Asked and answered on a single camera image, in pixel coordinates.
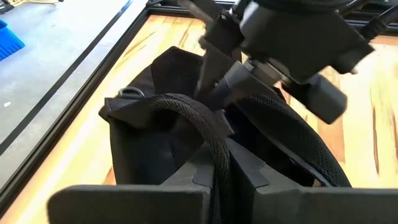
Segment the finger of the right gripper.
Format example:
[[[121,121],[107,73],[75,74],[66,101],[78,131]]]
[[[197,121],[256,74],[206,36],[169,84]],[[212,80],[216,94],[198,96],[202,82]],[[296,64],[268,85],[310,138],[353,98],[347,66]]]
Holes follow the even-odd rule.
[[[226,55],[214,47],[208,47],[203,56],[200,76],[195,90],[195,99],[202,100],[215,87],[215,83],[222,79],[235,61],[242,62],[239,49]]]
[[[248,60],[235,62],[208,94],[208,106],[219,110],[230,103],[251,95],[271,91],[275,83],[306,109],[327,124],[335,122],[346,110],[347,96],[320,74],[298,84],[285,76],[273,64]]]

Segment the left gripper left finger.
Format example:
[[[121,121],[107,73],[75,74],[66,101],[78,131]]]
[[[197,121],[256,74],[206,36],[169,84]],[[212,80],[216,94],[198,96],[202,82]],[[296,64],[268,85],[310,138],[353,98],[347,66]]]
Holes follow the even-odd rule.
[[[204,144],[160,185],[74,185],[47,202],[50,224],[209,224],[214,165]]]

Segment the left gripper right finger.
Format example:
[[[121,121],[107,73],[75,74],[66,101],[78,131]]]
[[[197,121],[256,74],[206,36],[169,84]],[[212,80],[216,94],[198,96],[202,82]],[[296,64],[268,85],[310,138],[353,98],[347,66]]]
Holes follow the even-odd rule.
[[[302,187],[231,139],[236,224],[398,224],[398,189]]]

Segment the black backpack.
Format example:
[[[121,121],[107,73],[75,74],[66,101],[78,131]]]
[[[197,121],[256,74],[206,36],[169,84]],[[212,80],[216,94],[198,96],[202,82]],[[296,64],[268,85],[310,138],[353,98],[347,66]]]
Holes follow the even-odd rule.
[[[161,184],[203,144],[215,147],[216,170],[237,176],[226,163],[226,131],[193,98],[203,57],[170,47],[99,115],[109,123],[119,184]],[[250,95],[225,109],[231,139],[274,170],[303,186],[347,187],[349,180],[321,137],[286,103],[278,88]]]

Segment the blue ribbed floor bin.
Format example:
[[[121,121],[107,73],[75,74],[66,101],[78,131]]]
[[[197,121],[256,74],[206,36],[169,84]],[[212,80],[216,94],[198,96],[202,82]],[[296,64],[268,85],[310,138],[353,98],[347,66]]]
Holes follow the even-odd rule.
[[[0,61],[24,48],[25,44],[0,20]]]

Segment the black aluminium table frame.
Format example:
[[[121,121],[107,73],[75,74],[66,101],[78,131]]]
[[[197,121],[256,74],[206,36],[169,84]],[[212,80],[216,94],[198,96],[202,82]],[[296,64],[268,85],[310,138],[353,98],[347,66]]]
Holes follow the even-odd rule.
[[[106,99],[118,95],[170,47],[204,56],[199,41],[206,25],[189,18],[159,16],[144,0],[128,0],[118,17],[128,28],[105,60],[86,79],[65,113],[53,121],[49,90],[23,121],[0,140],[0,224],[48,224],[47,202],[72,185],[118,185],[110,126],[100,116]],[[320,75],[347,96],[345,112],[327,124],[278,88],[286,103],[321,137],[349,180],[349,186],[398,189],[398,37],[380,36],[354,73],[325,67]]]

